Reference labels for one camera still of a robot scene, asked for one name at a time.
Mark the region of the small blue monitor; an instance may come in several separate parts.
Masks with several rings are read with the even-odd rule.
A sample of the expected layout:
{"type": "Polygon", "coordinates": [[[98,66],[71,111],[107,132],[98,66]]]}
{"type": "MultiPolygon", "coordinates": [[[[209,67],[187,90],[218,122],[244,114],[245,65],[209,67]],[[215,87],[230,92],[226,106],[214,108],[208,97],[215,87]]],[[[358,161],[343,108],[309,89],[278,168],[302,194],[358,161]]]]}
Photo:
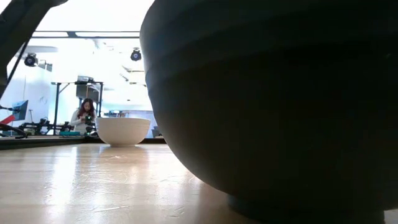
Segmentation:
{"type": "Polygon", "coordinates": [[[28,100],[18,101],[12,105],[12,115],[15,121],[25,120],[27,114],[28,100]]]}

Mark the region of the large white ribbed bowl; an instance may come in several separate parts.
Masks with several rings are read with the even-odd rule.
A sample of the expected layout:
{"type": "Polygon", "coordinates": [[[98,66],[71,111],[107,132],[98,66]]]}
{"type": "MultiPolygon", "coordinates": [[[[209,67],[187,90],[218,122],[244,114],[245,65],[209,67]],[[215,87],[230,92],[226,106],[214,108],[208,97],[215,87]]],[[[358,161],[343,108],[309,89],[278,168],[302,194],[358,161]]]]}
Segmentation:
{"type": "Polygon", "coordinates": [[[96,118],[99,138],[112,147],[134,146],[142,142],[150,128],[143,118],[96,118]]]}

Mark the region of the grey box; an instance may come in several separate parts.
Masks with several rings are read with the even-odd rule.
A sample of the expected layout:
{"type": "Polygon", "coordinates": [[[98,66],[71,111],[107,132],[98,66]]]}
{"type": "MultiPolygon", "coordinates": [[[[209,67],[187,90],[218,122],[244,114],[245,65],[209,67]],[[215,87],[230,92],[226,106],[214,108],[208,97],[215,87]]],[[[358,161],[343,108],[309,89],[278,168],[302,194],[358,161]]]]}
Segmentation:
{"type": "Polygon", "coordinates": [[[99,101],[100,84],[95,83],[94,78],[88,76],[78,76],[78,85],[76,85],[76,96],[78,98],[89,98],[93,101],[99,101]]]}

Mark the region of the black metal stand frame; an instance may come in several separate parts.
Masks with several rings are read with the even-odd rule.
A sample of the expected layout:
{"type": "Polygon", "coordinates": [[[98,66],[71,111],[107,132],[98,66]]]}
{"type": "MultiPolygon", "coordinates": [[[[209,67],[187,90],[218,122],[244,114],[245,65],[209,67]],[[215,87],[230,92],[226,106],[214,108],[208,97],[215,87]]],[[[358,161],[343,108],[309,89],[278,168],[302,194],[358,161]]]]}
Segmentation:
{"type": "Polygon", "coordinates": [[[52,82],[52,85],[56,86],[56,94],[55,94],[55,111],[54,111],[54,119],[53,119],[53,124],[51,125],[51,130],[53,131],[53,135],[57,136],[57,118],[58,118],[58,104],[59,104],[59,96],[60,93],[66,89],[69,85],[84,85],[84,86],[95,86],[99,85],[100,88],[98,90],[99,92],[99,101],[97,103],[98,109],[96,110],[97,115],[101,117],[101,109],[102,109],[102,100],[103,100],[103,89],[104,89],[104,83],[103,82],[96,82],[96,81],[75,81],[75,82],[52,82]]]}

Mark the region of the dark green bowl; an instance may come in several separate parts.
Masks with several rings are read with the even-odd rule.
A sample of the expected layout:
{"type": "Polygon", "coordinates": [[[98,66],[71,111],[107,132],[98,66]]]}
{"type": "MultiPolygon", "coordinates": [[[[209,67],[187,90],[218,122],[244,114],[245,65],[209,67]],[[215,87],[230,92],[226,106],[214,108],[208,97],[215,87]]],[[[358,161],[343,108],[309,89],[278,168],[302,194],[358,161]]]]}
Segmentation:
{"type": "Polygon", "coordinates": [[[165,141],[239,213],[398,209],[398,0],[154,0],[140,42],[165,141]]]}

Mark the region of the black bench robot arms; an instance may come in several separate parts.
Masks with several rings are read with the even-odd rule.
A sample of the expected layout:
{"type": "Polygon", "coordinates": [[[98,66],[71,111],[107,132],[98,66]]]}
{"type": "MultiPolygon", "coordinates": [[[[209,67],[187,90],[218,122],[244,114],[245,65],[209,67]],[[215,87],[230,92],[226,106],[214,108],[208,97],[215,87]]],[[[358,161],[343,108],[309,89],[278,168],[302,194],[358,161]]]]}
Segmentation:
{"type": "Polygon", "coordinates": [[[42,128],[47,128],[47,131],[53,130],[53,131],[71,131],[74,129],[73,126],[70,125],[68,121],[64,122],[63,124],[51,124],[49,120],[45,118],[41,118],[38,123],[22,123],[20,126],[18,126],[20,130],[25,130],[25,129],[33,129],[36,134],[41,134],[42,133],[42,128]]]}

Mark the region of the person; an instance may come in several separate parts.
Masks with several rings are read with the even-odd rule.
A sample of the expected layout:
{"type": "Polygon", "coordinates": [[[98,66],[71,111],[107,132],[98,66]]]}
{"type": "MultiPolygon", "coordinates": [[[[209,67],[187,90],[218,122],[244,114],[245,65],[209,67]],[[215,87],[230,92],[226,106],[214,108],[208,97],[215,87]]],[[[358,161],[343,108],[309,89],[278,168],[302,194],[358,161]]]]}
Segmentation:
{"type": "Polygon", "coordinates": [[[93,100],[86,98],[80,107],[73,113],[70,125],[73,126],[75,132],[85,135],[88,123],[93,123],[97,117],[94,109],[93,100]]]}

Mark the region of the black table edge rail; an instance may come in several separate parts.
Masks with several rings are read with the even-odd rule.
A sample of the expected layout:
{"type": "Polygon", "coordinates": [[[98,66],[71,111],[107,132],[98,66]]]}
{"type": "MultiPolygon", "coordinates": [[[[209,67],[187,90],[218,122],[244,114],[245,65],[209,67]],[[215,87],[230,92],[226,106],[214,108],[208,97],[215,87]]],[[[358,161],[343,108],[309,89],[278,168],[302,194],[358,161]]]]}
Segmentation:
{"type": "Polygon", "coordinates": [[[73,144],[104,144],[100,138],[0,138],[0,151],[73,144]]]}

